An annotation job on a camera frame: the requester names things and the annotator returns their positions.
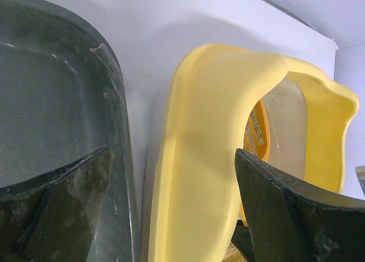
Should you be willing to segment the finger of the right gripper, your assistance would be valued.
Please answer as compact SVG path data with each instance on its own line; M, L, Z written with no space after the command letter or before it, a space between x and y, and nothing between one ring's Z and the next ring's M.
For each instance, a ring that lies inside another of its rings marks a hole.
M243 255L246 261L256 262L250 231L247 226L236 226L231 242Z

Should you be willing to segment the orange litter scoop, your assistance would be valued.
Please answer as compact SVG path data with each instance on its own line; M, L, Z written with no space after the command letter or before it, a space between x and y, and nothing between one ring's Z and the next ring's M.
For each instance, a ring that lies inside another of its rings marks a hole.
M268 162L270 154L270 130L262 100L256 103L249 115L245 127L243 148L262 161Z

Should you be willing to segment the yellow litter box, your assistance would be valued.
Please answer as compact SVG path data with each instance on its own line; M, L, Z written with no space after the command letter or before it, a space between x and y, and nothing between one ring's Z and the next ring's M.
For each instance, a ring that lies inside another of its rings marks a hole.
M153 188L146 261L221 261L241 198L234 154L249 115L285 78L307 110L304 180L339 193L345 138L359 98L305 61L211 43L191 51L173 74Z

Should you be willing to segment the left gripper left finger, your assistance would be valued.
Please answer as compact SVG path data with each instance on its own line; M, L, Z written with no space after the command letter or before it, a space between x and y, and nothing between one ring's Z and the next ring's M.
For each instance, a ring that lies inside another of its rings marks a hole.
M106 196L114 152L1 188L1 261L86 261Z

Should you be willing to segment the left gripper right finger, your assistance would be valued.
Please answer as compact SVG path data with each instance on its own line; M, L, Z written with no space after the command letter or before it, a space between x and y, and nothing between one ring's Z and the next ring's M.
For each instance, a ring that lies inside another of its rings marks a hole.
M238 149L235 170L256 261L363 261L364 201Z

